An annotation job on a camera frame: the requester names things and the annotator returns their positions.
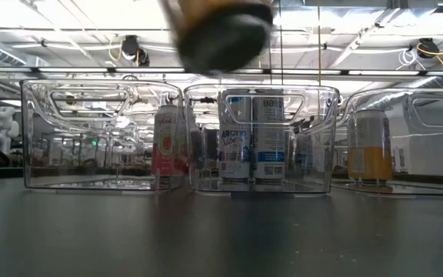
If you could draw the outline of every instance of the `barcode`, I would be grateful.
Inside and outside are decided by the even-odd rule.
[[[353,172],[365,173],[363,149],[353,151]]]
[[[265,166],[265,175],[273,175],[273,167]]]

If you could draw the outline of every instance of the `white robot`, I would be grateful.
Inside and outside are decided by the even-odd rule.
[[[0,150],[6,155],[10,152],[12,138],[16,138],[19,134],[19,126],[13,120],[15,108],[0,107]]]

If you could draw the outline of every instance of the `clear plastic bin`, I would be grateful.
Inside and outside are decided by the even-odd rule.
[[[328,192],[338,95],[317,86],[187,88],[192,189]]]
[[[179,88],[89,80],[21,87],[25,186],[157,191],[187,179]]]
[[[357,93],[337,130],[341,151],[335,151],[335,161],[341,163],[335,163],[335,186],[443,195],[443,88]]]

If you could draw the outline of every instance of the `dark tabletop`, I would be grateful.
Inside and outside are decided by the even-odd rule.
[[[55,194],[5,179],[0,276],[443,276],[443,198]]]

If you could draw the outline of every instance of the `orange can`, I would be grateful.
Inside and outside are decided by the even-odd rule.
[[[348,175],[362,182],[392,179],[389,120],[384,111],[361,110],[348,120]]]

